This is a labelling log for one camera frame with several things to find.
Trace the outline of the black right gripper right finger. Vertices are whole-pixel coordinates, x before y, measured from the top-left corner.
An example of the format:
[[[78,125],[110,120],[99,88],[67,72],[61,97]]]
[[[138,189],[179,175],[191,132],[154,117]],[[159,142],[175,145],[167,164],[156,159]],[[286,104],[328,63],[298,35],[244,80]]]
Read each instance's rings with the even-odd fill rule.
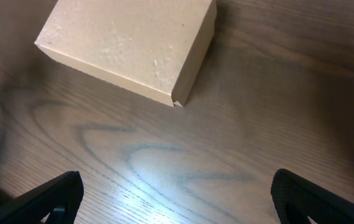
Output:
[[[354,203],[287,169],[275,173],[271,196],[283,224],[354,223]]]

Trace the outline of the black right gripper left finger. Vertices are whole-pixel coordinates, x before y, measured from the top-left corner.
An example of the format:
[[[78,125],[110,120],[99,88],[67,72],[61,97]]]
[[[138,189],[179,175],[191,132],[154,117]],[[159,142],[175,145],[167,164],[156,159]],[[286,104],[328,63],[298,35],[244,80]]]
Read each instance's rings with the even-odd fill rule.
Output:
[[[73,224],[83,199],[84,188],[78,171],[68,171],[0,206],[0,224]]]

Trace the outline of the cardboard box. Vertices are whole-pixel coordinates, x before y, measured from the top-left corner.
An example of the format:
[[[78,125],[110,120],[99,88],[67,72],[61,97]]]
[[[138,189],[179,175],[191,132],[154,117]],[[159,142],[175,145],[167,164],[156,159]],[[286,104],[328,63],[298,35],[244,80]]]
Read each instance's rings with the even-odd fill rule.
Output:
[[[35,44],[95,78],[185,106],[216,17],[214,0],[58,0]]]

